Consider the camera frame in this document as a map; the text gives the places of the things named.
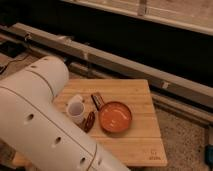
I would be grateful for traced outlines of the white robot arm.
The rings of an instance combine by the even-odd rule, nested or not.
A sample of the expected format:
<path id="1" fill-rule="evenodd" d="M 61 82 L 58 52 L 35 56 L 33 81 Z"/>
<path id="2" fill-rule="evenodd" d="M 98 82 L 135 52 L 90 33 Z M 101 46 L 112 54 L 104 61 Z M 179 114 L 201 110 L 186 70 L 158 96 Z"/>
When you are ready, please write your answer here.
<path id="1" fill-rule="evenodd" d="M 0 139 L 41 171 L 130 171 L 55 108 L 68 80 L 53 56 L 0 80 Z"/>

